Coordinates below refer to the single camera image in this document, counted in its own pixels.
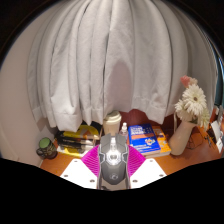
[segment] stack of books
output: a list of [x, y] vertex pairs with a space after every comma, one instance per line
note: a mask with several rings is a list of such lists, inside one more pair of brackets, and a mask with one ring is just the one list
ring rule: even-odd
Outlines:
[[134, 125], [128, 128], [129, 143], [146, 158], [169, 155], [171, 149], [160, 126]]
[[157, 138], [157, 141], [159, 142], [161, 150], [159, 153], [155, 153], [151, 155], [150, 158], [169, 155], [171, 152], [171, 148], [168, 144], [166, 135], [164, 134], [163, 130], [161, 129], [160, 126], [152, 126], [152, 129], [156, 135], [156, 138]]
[[101, 138], [102, 125], [92, 122], [87, 125], [83, 122], [77, 132], [58, 131], [55, 136], [57, 151], [63, 154], [82, 158], [92, 149]]
[[147, 156], [160, 153], [161, 148], [150, 124], [133, 125], [128, 127], [130, 146]]

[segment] artificial flower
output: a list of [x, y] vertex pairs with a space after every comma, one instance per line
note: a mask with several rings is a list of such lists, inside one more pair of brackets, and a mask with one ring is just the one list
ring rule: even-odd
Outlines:
[[197, 85], [198, 84], [198, 80], [195, 79], [195, 78], [190, 78], [189, 85], [193, 85], [193, 84]]
[[205, 108], [202, 111], [201, 116], [198, 117], [198, 125], [200, 127], [204, 127], [204, 129], [206, 130], [208, 128], [209, 120], [210, 120], [210, 114], [208, 108]]
[[181, 82], [186, 90], [182, 99], [175, 104], [177, 116], [182, 121], [195, 123], [206, 130], [210, 121], [210, 114], [204, 92], [198, 86], [198, 80], [185, 75], [181, 77]]
[[185, 88], [188, 88], [190, 85], [197, 85], [198, 84], [198, 80], [195, 78], [191, 78], [187, 75], [184, 75], [180, 78], [180, 81], [182, 82], [182, 84], [184, 85]]
[[180, 78], [180, 81], [182, 82], [182, 84], [184, 85], [184, 87], [187, 88], [188, 85], [189, 85], [189, 82], [190, 82], [190, 77], [188, 77], [187, 75], [182, 76]]
[[183, 121], [192, 121], [193, 114], [188, 113], [184, 107], [185, 104], [182, 100], [179, 100], [179, 102], [175, 104], [177, 116]]
[[188, 113], [199, 116], [202, 114], [204, 108], [206, 108], [206, 99], [204, 92], [199, 86], [193, 84], [183, 93], [184, 109]]

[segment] flower vase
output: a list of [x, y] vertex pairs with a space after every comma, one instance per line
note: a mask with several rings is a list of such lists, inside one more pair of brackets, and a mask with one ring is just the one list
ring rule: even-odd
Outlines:
[[171, 148], [171, 154], [178, 156], [181, 155], [187, 146], [188, 140], [190, 138], [192, 129], [197, 126], [197, 124], [182, 121], [177, 130], [169, 139], [169, 146]]

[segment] wall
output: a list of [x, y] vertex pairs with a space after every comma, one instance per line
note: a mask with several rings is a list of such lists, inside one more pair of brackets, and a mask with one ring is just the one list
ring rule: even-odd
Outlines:
[[57, 131], [46, 119], [34, 121], [27, 93], [27, 63], [32, 41], [45, 19], [60, 5], [39, 15], [17, 37], [0, 71], [0, 154], [4, 159], [34, 166], [41, 163], [36, 154], [43, 137], [53, 140]]

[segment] blue book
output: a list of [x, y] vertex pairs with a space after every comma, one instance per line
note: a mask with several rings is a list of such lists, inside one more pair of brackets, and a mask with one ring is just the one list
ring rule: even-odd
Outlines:
[[161, 150], [150, 124], [129, 126], [128, 135], [130, 146], [143, 155], [159, 153]]

